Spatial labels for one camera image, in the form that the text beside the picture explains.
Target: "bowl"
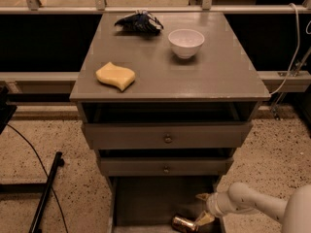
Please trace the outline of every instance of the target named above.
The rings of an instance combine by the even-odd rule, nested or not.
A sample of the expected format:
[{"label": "bowl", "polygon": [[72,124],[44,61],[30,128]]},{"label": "bowl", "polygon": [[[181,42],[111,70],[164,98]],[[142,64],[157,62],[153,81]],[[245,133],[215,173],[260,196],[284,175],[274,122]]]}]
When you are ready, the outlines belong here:
[{"label": "bowl", "polygon": [[168,35],[171,49],[177,56],[188,59],[194,56],[203,45],[204,36],[192,29],[178,29]]}]

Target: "floor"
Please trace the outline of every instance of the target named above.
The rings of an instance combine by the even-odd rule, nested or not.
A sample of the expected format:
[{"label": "floor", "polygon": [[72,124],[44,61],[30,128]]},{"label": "floor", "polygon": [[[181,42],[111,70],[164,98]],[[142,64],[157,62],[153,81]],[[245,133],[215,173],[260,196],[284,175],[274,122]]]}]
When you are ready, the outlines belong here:
[{"label": "floor", "polygon": [[[218,191],[243,182],[260,192],[289,199],[300,186],[311,183],[310,130],[291,105],[280,108],[281,120],[261,107],[254,127]],[[10,124],[22,133],[50,170],[54,154],[63,152],[53,187],[70,233],[106,232],[111,193],[88,148],[74,106],[18,107]],[[0,135],[0,183],[44,182],[45,174],[33,150],[11,128]],[[28,232],[39,202],[38,194],[1,195],[0,231]],[[44,233],[65,232],[51,195],[41,227]],[[225,216],[227,233],[275,233],[280,225],[263,214]]]}]

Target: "yellow sponge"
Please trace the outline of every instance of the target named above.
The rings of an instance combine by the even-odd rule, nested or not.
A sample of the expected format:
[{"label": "yellow sponge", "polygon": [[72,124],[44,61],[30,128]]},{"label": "yellow sponge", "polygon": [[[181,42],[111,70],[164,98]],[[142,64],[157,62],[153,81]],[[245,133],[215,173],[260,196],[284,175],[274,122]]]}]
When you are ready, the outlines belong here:
[{"label": "yellow sponge", "polygon": [[106,84],[116,86],[124,91],[135,80],[135,73],[125,67],[109,62],[96,71],[97,79]]}]

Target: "gray cabinet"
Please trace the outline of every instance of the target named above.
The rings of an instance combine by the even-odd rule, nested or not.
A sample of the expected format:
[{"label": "gray cabinet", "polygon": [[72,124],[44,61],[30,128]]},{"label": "gray cabinet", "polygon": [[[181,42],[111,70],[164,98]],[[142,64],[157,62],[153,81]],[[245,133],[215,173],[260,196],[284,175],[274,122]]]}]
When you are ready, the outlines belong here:
[{"label": "gray cabinet", "polygon": [[[269,93],[223,14],[155,13],[158,36],[118,31],[124,13],[104,13],[71,94],[89,147],[113,193],[108,232],[174,232],[175,214],[197,217],[252,128]],[[205,35],[200,52],[178,59],[168,34]],[[107,62],[131,68],[124,92],[101,84]],[[222,232],[217,220],[202,232]]]}]

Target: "drawer knob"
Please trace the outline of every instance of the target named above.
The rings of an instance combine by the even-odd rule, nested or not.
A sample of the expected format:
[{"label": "drawer knob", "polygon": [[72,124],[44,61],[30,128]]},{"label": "drawer knob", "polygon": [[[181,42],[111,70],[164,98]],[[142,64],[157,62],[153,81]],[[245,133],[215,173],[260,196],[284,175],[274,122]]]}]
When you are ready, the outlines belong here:
[{"label": "drawer knob", "polygon": [[170,144],[171,142],[173,142],[171,136],[169,134],[167,134],[165,137],[164,137],[164,142],[166,144]]},{"label": "drawer knob", "polygon": [[164,173],[164,174],[169,174],[169,167],[168,167],[168,166],[165,166],[165,167],[164,167],[163,173]]}]

